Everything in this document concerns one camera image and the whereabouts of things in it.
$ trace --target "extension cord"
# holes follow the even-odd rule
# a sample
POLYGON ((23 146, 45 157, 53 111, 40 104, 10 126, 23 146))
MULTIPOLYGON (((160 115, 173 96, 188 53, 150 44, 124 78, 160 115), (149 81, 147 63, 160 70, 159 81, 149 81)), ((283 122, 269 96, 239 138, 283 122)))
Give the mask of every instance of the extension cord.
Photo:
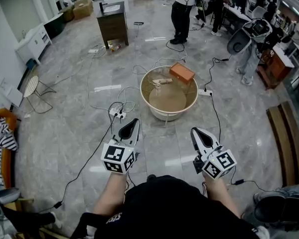
POLYGON ((112 115, 114 118, 118 118, 118 119, 121 119, 121 120, 124 120, 126 118, 126 113, 125 112, 121 112, 120 113, 120 108, 117 109, 117 108, 112 108, 110 110, 110 115, 112 115))
POLYGON ((210 97, 213 95, 213 92, 211 90, 198 90, 198 94, 210 97))

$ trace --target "white sneaker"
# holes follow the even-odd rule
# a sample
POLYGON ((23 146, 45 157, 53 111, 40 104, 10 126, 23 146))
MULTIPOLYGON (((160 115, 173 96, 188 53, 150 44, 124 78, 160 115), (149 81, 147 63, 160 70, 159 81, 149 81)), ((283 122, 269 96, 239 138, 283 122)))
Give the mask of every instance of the white sneaker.
POLYGON ((220 34, 220 33, 218 33, 218 32, 217 32, 217 33, 215 33, 214 31, 211 31, 211 34, 212 34, 212 35, 216 35, 216 36, 218 36, 218 37, 220 37, 220 36, 221 36, 221 34, 220 34))
POLYGON ((239 69, 238 67, 236 68, 235 72, 236 72, 237 74, 243 74, 243 73, 240 71, 240 69, 239 69))
POLYGON ((54 218, 55 218, 55 222, 54 222, 54 224, 56 225, 56 227, 58 228, 58 229, 61 229, 62 228, 62 223, 58 220, 58 218, 56 217, 56 215, 55 215, 55 213, 54 212, 50 212, 53 216, 54 216, 54 218))
POLYGON ((241 83, 246 86, 251 86, 253 84, 253 78, 251 78, 251 80, 248 81, 247 78, 243 77, 243 79, 241 80, 241 83))
POLYGON ((195 20, 197 25, 202 25, 204 22, 201 19, 197 19, 196 16, 193 16, 193 19, 195 20))

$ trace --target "zebra striped fabric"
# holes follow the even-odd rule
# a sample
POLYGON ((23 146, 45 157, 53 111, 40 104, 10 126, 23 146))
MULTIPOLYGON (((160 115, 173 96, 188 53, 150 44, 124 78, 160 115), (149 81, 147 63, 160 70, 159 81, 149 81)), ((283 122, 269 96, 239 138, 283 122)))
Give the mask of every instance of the zebra striped fabric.
POLYGON ((1 160, 2 160, 2 149, 6 148, 12 151, 18 150, 18 145, 14 139, 12 131, 9 129, 8 125, 5 123, 5 118, 0 119, 0 178, 1 175, 1 160))

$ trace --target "orange box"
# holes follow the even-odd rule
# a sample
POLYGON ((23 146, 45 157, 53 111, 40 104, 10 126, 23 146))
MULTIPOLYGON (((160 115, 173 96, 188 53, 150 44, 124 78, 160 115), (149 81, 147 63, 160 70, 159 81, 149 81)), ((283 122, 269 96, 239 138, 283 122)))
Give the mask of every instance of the orange box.
POLYGON ((187 67, 184 67, 179 63, 173 65, 170 68, 169 73, 177 77, 185 84, 190 83, 195 76, 195 73, 193 71, 189 70, 187 67))

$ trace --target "power strip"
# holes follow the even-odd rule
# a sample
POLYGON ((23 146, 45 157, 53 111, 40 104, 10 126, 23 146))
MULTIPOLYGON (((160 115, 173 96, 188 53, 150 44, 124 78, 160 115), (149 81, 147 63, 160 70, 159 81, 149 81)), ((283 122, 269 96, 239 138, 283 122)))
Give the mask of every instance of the power strip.
POLYGON ((98 52, 99 52, 99 49, 96 49, 96 50, 92 49, 92 50, 89 50, 88 54, 96 54, 98 52))
POLYGON ((119 109, 112 108, 112 109, 110 110, 110 115, 112 115, 112 116, 115 117, 115 118, 124 120, 124 119, 126 118, 126 113, 125 113, 125 112, 122 112, 122 113, 120 114, 120 109, 121 109, 121 108, 119 108, 119 109))
POLYGON ((211 90, 198 90, 198 93, 203 96, 212 96, 213 92, 211 90))

